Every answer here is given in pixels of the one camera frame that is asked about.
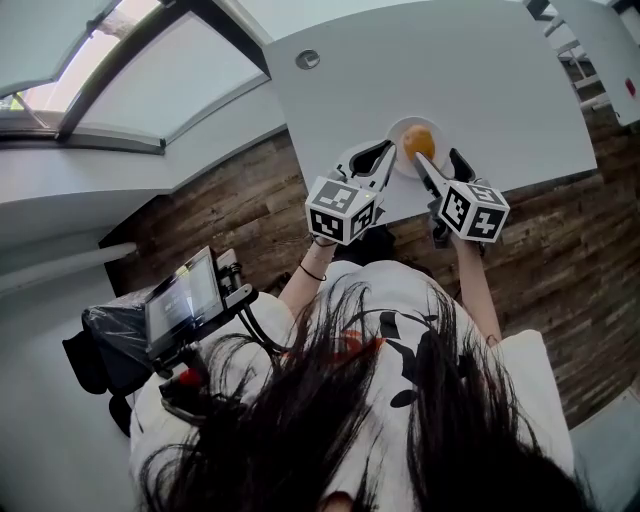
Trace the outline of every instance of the wooden wall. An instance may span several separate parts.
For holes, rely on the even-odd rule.
[[[640,363],[640,135],[610,109],[588,126],[598,170],[506,194],[511,214],[485,260],[506,334],[543,333],[570,426],[626,388]],[[293,272],[309,246],[305,195],[285,132],[155,198],[102,241],[139,247],[107,264],[116,294],[160,281],[204,245],[233,247],[258,288]],[[391,229],[399,259],[457,288],[452,251],[432,248],[424,217]]]

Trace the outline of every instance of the white table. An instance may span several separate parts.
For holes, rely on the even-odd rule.
[[[320,56],[310,70],[295,63],[305,49]],[[596,166],[566,74],[519,3],[375,9],[277,40],[265,55],[308,188],[345,149],[408,116],[436,123],[503,191]],[[381,222],[424,213],[430,200],[394,172]]]

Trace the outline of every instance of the white plate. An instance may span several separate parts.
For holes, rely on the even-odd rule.
[[[402,143],[402,136],[404,135],[404,132],[414,124],[421,125],[429,129],[433,137],[433,143],[436,146],[436,154],[434,155],[433,162],[445,176],[449,176],[449,174],[453,176],[453,166],[449,160],[449,151],[451,151],[451,147],[445,142],[442,130],[424,117],[405,117],[404,119],[400,119],[400,121],[396,122],[389,129],[387,138],[398,148],[394,169],[409,178],[416,180],[420,179],[416,168],[409,161],[407,153],[404,151],[404,144]]]

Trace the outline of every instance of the small screen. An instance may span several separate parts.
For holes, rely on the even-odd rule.
[[[149,340],[156,341],[184,320],[198,318],[219,301],[211,260],[203,258],[147,304]]]

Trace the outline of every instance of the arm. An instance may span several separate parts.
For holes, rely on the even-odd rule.
[[[316,276],[318,279],[309,276],[307,272],[299,266],[279,297],[280,300],[287,305],[296,319],[300,311],[302,311],[318,293],[318,288],[321,283],[320,280],[324,277],[327,267],[333,258],[333,253],[336,250],[336,244],[332,243],[331,240],[320,237],[316,237],[316,240],[317,242],[311,244],[300,266],[304,267],[309,274]]]
[[[458,253],[462,303],[489,346],[497,345],[502,334],[478,246],[455,235],[451,240]]]

